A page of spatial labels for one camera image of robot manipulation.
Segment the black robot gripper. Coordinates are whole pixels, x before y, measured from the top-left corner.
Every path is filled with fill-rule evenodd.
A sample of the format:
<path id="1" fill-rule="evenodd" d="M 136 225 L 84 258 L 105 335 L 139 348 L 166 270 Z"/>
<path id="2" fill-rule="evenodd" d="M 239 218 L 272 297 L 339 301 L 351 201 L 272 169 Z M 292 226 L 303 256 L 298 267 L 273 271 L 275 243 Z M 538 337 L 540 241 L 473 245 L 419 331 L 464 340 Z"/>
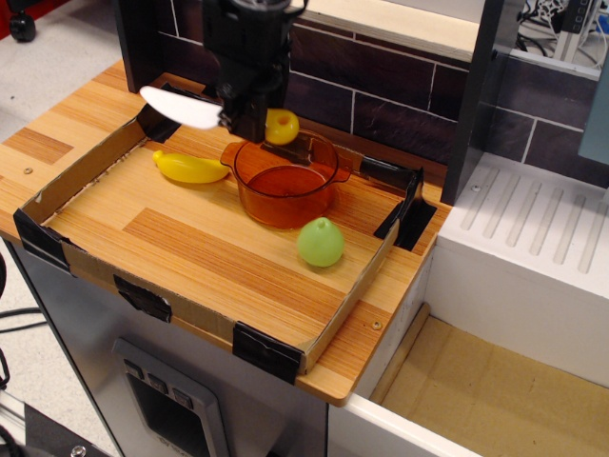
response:
<path id="1" fill-rule="evenodd" d="M 290 31 L 304 12 L 290 1 L 203 3 L 203 43 L 220 66 L 215 90 L 232 134 L 265 139 L 267 109 L 285 102 Z"/>

